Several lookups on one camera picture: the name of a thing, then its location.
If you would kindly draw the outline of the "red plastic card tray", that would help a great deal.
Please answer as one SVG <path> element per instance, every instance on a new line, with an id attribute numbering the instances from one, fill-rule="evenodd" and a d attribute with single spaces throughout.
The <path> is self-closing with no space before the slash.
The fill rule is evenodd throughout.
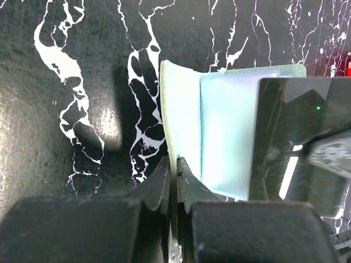
<path id="1" fill-rule="evenodd" d="M 341 65 L 339 67 L 339 76 L 341 77 L 350 77 L 350 63 L 351 63 L 351 58 L 350 58 L 350 52 L 347 52 L 343 55 L 343 58 L 341 60 Z"/>

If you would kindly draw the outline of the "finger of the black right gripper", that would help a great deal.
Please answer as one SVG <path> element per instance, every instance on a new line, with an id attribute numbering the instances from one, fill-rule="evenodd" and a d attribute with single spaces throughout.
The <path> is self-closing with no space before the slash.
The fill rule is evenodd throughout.
<path id="1" fill-rule="evenodd" d="M 307 160 L 316 167 L 350 178 L 350 131 L 312 143 Z"/>

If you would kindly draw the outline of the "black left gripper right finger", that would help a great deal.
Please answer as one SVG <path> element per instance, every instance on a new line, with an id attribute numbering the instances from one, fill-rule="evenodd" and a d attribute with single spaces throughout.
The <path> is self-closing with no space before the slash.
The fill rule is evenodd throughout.
<path id="1" fill-rule="evenodd" d="M 184 262 L 338 262 L 327 228 L 301 202 L 225 202 L 177 159 L 178 241 Z"/>

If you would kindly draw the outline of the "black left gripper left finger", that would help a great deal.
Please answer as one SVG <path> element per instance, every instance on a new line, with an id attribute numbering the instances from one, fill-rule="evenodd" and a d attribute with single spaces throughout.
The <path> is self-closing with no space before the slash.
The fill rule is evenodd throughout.
<path id="1" fill-rule="evenodd" d="M 24 198 L 1 222 L 1 262 L 167 262 L 171 169 L 124 196 Z"/>

